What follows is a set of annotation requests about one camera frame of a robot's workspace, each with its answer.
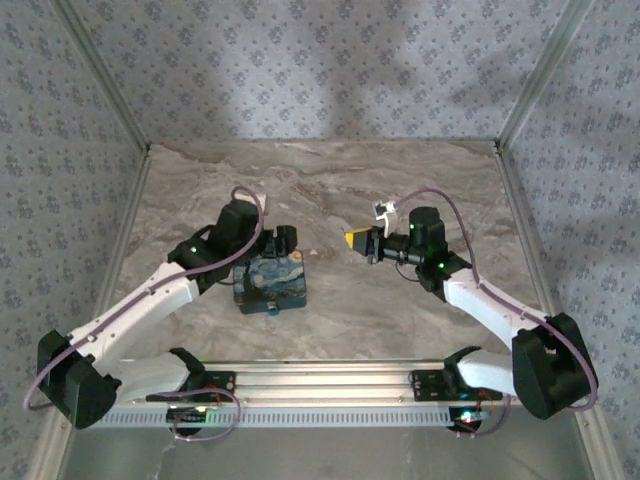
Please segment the grey metal panel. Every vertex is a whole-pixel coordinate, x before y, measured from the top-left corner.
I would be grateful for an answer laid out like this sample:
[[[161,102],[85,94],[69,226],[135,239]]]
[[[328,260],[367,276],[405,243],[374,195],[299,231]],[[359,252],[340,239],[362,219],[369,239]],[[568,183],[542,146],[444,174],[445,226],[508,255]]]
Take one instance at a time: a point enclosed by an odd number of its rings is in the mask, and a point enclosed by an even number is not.
[[[483,439],[446,429],[239,429],[204,443],[165,429],[72,439],[58,480],[594,480],[570,421],[513,419]]]

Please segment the aluminium table edge rail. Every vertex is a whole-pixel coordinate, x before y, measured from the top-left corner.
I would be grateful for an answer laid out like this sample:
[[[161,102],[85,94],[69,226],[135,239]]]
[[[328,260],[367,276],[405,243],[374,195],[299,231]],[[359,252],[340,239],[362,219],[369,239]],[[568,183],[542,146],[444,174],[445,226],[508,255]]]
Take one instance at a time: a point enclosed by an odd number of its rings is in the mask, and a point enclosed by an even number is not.
[[[150,167],[149,150],[150,146],[144,147],[140,155],[139,167],[133,176],[132,187],[92,317],[104,313],[112,304],[112,297],[124,261],[125,248],[128,245]],[[25,480],[57,480],[71,433],[72,427],[68,420],[55,408],[48,409],[41,424]]]
[[[532,213],[521,185],[514,161],[499,141],[495,142],[497,164],[505,193],[520,235],[523,252],[542,310],[557,314],[562,310],[553,298],[540,258],[541,242]],[[626,480],[613,438],[599,405],[574,418],[584,445],[594,480]]]

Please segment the left controller board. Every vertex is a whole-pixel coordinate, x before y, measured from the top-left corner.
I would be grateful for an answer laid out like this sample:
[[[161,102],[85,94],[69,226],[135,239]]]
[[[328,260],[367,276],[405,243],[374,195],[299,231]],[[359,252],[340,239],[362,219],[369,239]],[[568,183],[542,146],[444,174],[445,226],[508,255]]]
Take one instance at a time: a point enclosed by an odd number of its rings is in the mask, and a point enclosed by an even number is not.
[[[165,421],[172,434],[190,438],[210,427],[207,422],[208,412],[206,407],[169,408]]]

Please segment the starry night tin box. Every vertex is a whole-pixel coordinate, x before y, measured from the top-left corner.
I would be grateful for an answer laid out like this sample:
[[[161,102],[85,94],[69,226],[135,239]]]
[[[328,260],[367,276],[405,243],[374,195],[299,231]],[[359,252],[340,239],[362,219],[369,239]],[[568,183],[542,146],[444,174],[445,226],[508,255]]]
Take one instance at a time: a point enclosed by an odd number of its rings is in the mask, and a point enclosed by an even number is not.
[[[233,299],[245,315],[267,313],[267,303],[280,311],[301,309],[307,304],[303,254],[294,250],[284,257],[257,256],[232,270]]]

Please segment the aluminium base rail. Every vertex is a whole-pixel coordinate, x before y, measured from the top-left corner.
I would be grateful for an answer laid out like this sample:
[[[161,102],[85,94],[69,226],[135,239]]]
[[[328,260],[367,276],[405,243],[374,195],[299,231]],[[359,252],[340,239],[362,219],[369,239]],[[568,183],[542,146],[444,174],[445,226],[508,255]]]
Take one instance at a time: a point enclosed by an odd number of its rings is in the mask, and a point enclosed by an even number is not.
[[[441,361],[279,360],[206,362],[204,370],[230,377],[217,384],[234,387],[243,406],[257,407],[386,407],[414,402],[409,374],[439,370]],[[174,391],[189,372],[173,354],[144,360],[122,360],[116,404],[142,404],[150,395]]]

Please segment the right controller board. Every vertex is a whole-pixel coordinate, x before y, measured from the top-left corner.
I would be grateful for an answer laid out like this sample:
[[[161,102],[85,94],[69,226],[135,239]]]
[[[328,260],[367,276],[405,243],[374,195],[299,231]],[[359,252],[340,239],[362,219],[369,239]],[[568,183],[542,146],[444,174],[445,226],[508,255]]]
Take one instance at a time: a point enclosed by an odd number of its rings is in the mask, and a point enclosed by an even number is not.
[[[490,418],[488,411],[471,407],[450,407],[449,415],[452,424],[448,429],[460,434],[476,434],[482,422]]]

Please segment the aluminium frame post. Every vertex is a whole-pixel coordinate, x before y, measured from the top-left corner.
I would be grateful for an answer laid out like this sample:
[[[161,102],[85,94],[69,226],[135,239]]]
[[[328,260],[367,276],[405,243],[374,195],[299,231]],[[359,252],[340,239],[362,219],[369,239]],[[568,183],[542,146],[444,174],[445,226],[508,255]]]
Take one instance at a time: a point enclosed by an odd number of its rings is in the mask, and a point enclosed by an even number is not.
[[[131,142],[147,153],[149,143],[139,126],[132,109],[117,85],[107,62],[95,43],[90,29],[86,26],[72,0],[48,0],[62,27],[70,36],[80,56],[89,68],[93,80],[104,94],[107,103],[117,117]]]
[[[596,1],[567,0],[559,19],[544,42],[540,57],[526,77],[523,89],[496,139],[499,154],[503,155],[513,145]]]

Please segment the controller board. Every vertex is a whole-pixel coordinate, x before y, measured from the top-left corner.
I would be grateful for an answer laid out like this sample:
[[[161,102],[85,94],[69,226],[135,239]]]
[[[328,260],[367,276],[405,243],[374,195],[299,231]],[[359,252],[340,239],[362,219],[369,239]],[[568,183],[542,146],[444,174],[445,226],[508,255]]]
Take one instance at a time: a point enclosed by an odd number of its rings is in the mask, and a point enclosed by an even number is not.
[[[448,429],[460,434],[476,434],[482,422],[490,418],[488,411],[471,407],[450,407],[449,415],[452,424]]]
[[[169,408],[165,421],[172,434],[190,438],[210,427],[207,422],[208,412],[206,407]]]

